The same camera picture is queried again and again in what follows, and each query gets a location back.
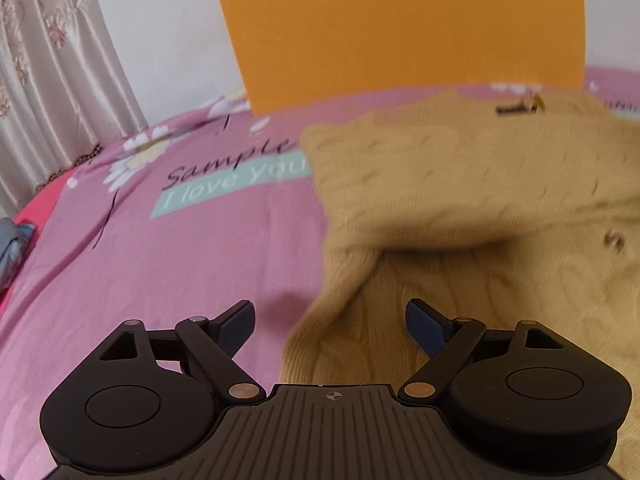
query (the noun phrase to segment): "ribbed black surface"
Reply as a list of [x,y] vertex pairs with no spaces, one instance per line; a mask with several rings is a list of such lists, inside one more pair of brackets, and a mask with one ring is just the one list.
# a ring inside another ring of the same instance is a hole
[[[437,411],[408,408],[386,386],[281,386],[226,412],[199,450],[139,480],[524,480],[462,447]],[[52,480],[89,476],[60,468]],[[617,479],[601,467],[562,477]]]

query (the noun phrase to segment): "yellow sweater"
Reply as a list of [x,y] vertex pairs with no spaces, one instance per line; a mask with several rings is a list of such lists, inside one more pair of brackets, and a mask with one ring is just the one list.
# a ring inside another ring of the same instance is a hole
[[[446,93],[303,134],[329,227],[283,381],[399,387],[426,360],[403,322],[422,298],[489,328],[536,319],[636,390],[640,124],[587,95],[543,99],[497,116]],[[640,478],[637,399],[611,465]]]

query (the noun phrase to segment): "blue gray fabric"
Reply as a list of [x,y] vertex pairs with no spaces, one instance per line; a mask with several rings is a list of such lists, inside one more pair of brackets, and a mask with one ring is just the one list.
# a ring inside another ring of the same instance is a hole
[[0,294],[9,288],[24,260],[35,226],[0,218]]

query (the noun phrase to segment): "curtain fold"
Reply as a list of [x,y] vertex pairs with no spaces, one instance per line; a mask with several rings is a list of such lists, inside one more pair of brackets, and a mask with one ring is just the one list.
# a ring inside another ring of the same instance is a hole
[[0,209],[145,126],[97,0],[0,0]]

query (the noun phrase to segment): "white wall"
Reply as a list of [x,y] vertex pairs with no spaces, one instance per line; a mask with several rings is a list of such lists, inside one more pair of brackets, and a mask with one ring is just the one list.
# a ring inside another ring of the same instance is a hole
[[98,0],[149,124],[243,88],[218,0]]
[[[242,88],[218,0],[99,1],[150,124]],[[585,8],[587,64],[640,70],[640,0]]]

